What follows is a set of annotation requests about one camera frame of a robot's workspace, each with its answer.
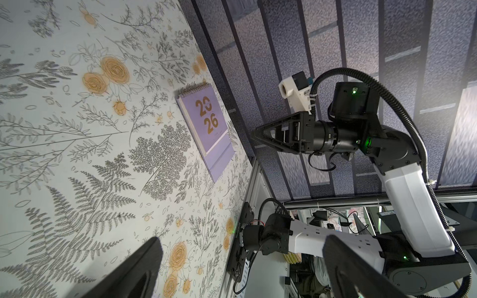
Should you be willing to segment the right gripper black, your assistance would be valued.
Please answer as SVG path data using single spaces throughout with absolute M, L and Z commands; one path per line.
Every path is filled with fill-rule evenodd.
M 289 139 L 299 127 L 299 146 L 287 145 L 275 139 Z M 315 121 L 307 112 L 296 112 L 257 127 L 252 139 L 276 151 L 299 154 L 313 152 L 348 153 L 358 150 L 358 133 L 334 122 Z

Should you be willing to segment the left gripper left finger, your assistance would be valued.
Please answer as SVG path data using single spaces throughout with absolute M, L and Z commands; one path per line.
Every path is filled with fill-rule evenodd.
M 151 298 L 162 258 L 160 239 L 152 237 L 84 297 Z

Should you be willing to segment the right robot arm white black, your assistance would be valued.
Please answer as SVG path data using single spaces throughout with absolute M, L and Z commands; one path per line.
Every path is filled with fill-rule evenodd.
M 462 284 L 455 296 L 468 294 L 471 269 L 426 178 L 426 148 L 405 109 L 379 82 L 337 83 L 327 121 L 300 111 L 256 128 L 253 136 L 286 153 L 350 158 L 362 151 L 401 229 L 349 234 L 273 214 L 264 227 L 245 229 L 246 248 L 323 258 L 338 298 L 425 298 L 456 280 Z

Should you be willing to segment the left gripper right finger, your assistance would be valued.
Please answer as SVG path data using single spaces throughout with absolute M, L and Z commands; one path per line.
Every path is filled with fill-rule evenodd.
M 335 297 L 406 297 L 338 237 L 328 236 L 322 251 Z

